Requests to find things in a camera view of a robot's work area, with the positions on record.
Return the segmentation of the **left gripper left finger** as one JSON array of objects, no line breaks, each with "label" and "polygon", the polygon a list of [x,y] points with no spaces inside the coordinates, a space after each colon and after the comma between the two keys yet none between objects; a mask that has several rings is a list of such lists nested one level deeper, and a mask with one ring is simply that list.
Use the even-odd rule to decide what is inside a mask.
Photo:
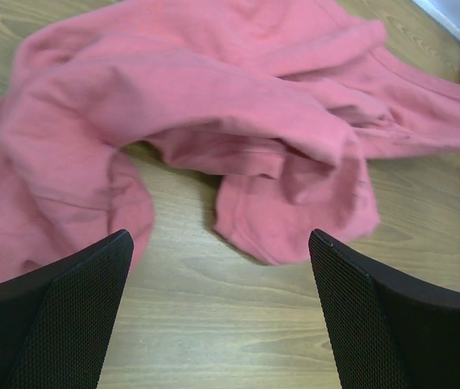
[{"label": "left gripper left finger", "polygon": [[131,266],[120,230],[0,284],[0,388],[95,388]]}]

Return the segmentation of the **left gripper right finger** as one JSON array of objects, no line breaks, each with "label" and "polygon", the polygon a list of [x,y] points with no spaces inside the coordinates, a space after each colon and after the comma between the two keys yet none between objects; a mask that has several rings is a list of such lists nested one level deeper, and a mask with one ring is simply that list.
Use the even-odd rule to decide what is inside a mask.
[{"label": "left gripper right finger", "polygon": [[343,388],[460,388],[460,292],[317,229],[312,270]]}]

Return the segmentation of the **pink t-shirt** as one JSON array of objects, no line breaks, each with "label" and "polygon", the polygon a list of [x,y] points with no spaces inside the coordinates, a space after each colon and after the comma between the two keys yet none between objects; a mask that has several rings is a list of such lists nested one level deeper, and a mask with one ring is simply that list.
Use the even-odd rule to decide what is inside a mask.
[{"label": "pink t-shirt", "polygon": [[264,263],[368,235],[367,160],[460,149],[460,85],[385,38],[332,1],[123,1],[31,35],[0,99],[0,282],[120,229],[142,255],[138,141],[221,176],[214,228]]}]

